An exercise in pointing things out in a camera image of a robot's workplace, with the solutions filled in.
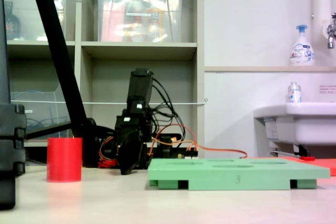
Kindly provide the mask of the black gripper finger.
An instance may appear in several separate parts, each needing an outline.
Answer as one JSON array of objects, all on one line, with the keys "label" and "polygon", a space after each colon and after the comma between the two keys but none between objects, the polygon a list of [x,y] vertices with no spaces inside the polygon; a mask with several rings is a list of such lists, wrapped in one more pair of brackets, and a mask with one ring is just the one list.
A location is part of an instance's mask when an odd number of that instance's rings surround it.
[{"label": "black gripper finger", "polygon": [[136,168],[142,166],[142,151],[143,151],[143,141],[139,138],[135,144]]},{"label": "black gripper finger", "polygon": [[128,175],[138,162],[138,131],[119,131],[117,142],[120,172],[122,175]]}]

